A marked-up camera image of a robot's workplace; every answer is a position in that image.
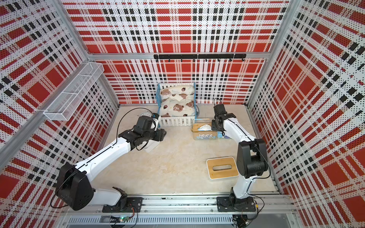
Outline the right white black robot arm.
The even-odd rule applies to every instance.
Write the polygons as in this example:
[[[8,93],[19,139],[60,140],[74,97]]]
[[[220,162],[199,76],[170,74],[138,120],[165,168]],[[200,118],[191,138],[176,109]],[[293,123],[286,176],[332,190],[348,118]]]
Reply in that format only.
[[[250,197],[256,180],[269,169],[265,141],[249,134],[238,122],[236,116],[228,113],[223,104],[214,107],[212,129],[233,139],[238,144],[236,167],[239,177],[230,193],[233,203],[241,203]]]

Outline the clear plastic tissue box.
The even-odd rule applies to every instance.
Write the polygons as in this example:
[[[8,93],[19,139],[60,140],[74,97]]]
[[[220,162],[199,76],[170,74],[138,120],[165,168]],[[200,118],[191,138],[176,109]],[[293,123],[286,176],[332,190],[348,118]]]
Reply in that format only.
[[[214,131],[212,127],[212,119],[209,118],[195,119],[191,131],[193,139],[196,141],[216,140],[218,138],[217,132]]]

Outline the bamboo slotted lid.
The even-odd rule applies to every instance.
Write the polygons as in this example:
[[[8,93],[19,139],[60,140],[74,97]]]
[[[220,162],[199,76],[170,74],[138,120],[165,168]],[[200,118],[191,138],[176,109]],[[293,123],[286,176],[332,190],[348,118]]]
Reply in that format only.
[[[194,123],[192,126],[192,132],[210,132],[213,131],[211,123]]]

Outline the white tissue box bamboo lid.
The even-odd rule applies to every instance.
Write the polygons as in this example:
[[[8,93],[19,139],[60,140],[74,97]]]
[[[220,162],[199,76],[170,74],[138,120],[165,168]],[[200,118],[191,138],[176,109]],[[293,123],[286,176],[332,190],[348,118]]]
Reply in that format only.
[[[208,159],[206,165],[211,180],[233,178],[239,175],[235,159],[231,156]]]

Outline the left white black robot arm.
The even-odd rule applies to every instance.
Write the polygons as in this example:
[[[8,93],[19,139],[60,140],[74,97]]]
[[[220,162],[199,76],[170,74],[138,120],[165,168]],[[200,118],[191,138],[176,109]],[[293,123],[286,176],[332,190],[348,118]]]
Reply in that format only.
[[[118,212],[127,205],[127,194],[118,187],[111,190],[96,189],[91,182],[121,156],[141,146],[163,141],[166,131],[159,128],[161,117],[139,117],[130,130],[117,134],[116,139],[91,157],[76,164],[64,164],[57,178],[55,195],[74,211],[89,205],[103,205],[103,212]]]

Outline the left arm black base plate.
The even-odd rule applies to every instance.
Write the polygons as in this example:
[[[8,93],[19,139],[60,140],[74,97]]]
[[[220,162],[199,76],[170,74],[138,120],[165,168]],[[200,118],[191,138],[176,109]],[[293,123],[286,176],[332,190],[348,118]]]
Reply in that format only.
[[[124,197],[121,198],[116,205],[104,205],[103,213],[136,213],[140,212],[142,206],[142,197]]]

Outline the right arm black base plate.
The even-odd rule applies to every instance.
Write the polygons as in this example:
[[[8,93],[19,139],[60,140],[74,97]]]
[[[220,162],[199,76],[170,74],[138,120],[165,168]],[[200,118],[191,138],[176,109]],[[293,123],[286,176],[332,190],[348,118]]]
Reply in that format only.
[[[245,199],[231,199],[230,197],[217,197],[218,212],[256,212],[256,204],[252,197]]]

